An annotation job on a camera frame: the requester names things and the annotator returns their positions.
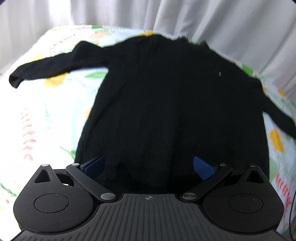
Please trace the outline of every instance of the yellow flower print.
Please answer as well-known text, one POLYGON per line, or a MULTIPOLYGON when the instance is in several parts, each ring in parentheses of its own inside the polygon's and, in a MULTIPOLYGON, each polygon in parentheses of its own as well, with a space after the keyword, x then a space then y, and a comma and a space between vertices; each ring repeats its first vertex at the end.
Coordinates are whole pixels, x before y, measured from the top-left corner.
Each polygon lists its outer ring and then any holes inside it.
POLYGON ((36 60, 43 59, 43 58, 44 58, 43 54, 39 53, 33 57, 32 61, 36 61, 36 60))
POLYGON ((286 94, 282 90, 277 89, 277 91, 281 96, 286 97, 286 94))
POLYGON ((67 75, 68 73, 64 73, 58 76, 47 78, 46 80, 44 80, 43 84, 49 88, 57 87, 64 82, 64 79, 67 75))
POLYGON ((94 34, 90 34, 89 37, 91 39, 101 39, 103 38, 105 35, 110 34, 109 32, 95 32, 94 34))
POLYGON ((263 89, 264 94, 266 94, 267 88, 264 85, 262 85, 262 89, 263 89))
POLYGON ((274 146, 274 149, 279 152, 284 152, 283 143, 281 142, 281 138, 279 136, 279 132, 276 129, 272 129, 272 131, 269 134, 272 144, 274 146))
POLYGON ((148 30, 147 32, 139 34, 139 36, 142 36, 142 37, 147 36, 147 37, 149 37, 149 36, 151 36, 153 34, 154 34, 153 31, 148 30))
POLYGON ((88 117, 89 117, 89 113, 91 112, 91 108, 92 107, 89 107, 88 109, 86 109, 85 111, 84 111, 84 118, 87 120, 88 119, 88 117))

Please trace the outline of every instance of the circular pad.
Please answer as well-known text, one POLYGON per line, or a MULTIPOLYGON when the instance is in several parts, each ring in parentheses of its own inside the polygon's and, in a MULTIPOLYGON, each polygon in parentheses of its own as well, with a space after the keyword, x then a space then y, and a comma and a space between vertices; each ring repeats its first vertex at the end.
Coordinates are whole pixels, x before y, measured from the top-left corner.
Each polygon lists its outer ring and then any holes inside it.
POLYGON ((240 213, 254 213, 263 207, 260 198, 251 194, 237 194, 228 199, 229 206, 240 213))
POLYGON ((43 213, 56 213, 69 205, 67 197, 61 194, 45 194, 35 200, 35 208, 43 213))

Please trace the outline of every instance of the triangular cutout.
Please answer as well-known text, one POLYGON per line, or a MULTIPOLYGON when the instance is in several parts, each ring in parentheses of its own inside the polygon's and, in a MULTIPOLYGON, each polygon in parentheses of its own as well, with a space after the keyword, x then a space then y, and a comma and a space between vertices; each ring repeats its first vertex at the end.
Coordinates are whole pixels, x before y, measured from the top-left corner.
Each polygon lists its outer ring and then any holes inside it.
POLYGON ((262 177, 259 175, 259 173, 257 171, 251 171, 248 178, 247 178, 247 182, 250 183, 264 183, 262 177))
POLYGON ((38 177, 35 179, 35 183, 45 183, 45 182, 50 182, 51 178, 48 175, 47 170, 41 170, 41 172, 39 173, 38 177))

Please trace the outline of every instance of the floral bedsheet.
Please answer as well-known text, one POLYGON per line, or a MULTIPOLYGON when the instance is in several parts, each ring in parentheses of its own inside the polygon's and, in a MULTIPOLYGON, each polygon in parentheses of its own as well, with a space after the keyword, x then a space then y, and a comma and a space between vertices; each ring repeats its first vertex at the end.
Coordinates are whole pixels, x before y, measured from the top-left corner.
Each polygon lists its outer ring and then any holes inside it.
MULTIPOLYGON (((151 31, 102 25, 56 27, 0 74, 0 238, 3 241, 11 240, 20 231, 13 204, 38 167, 47 163, 54 169, 63 169, 73 163, 82 128, 108 69, 83 69, 24 81, 16 90, 8 83, 9 75, 21 64, 70 52, 81 40, 107 46, 132 36, 151 34, 151 31)), ((249 67, 224 57, 250 76, 259 78, 265 94, 296 120, 296 107, 281 90, 249 67)), ((278 227, 282 234, 288 227, 296 190, 296 140, 281 131, 267 114, 263 117, 270 156, 269 179, 285 207, 278 227)))

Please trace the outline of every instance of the metal screw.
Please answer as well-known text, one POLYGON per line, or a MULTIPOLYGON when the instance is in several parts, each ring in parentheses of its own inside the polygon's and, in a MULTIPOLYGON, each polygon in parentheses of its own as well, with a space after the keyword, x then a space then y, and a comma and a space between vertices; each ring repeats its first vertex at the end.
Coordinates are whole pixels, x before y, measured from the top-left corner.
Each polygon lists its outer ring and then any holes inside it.
POLYGON ((196 194, 192 192, 186 192, 182 195, 182 197, 187 200, 193 200, 196 199, 196 194))
POLYGON ((110 192, 106 192, 101 195, 101 198, 104 200, 111 200, 111 199, 115 198, 115 194, 110 193, 110 192))

